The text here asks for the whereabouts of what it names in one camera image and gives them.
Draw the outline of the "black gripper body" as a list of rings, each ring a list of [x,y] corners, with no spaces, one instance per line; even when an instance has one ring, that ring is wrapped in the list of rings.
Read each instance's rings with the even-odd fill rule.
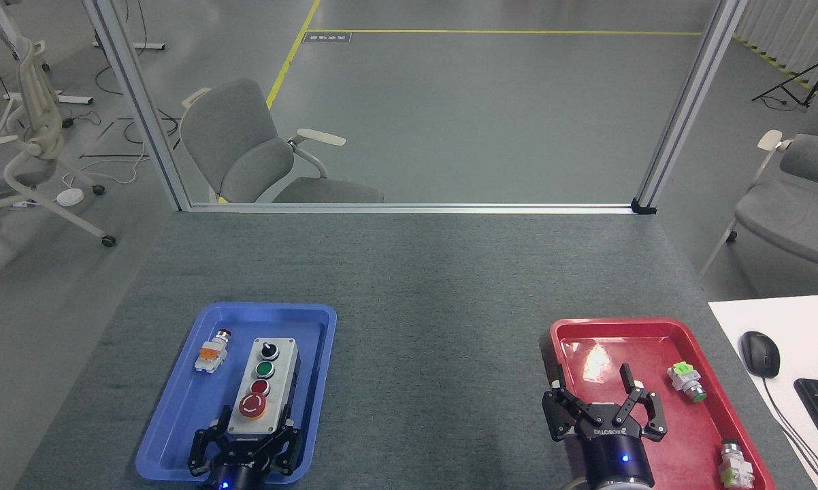
[[[634,402],[591,403],[590,415],[575,422],[590,487],[654,487],[651,464],[642,443],[643,430],[631,416]]]
[[[218,444],[211,459],[210,489],[261,489],[270,473],[276,443],[262,440],[235,440]]]

